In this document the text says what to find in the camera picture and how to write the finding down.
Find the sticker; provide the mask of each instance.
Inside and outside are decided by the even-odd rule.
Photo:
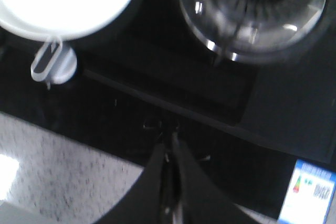
[[[278,222],[324,224],[335,191],[335,184],[335,173],[298,160]]]

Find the gas stove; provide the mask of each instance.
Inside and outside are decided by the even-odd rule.
[[[141,165],[173,118],[218,187],[276,217],[297,157],[336,164],[335,3],[288,1],[131,0],[67,41],[76,73],[50,90],[31,79],[43,43],[2,30],[0,110]]]

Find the burner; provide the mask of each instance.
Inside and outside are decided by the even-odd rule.
[[[180,0],[194,34],[220,56],[246,63],[283,60],[310,33],[326,0]]]

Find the white plate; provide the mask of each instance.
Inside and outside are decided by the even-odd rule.
[[[0,25],[11,33],[44,41],[72,40],[113,21],[130,0],[0,0]]]

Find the gas burner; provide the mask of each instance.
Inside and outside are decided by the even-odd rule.
[[[180,4],[193,33],[210,50],[256,64],[297,54],[298,42],[316,27],[326,0],[180,0]]]

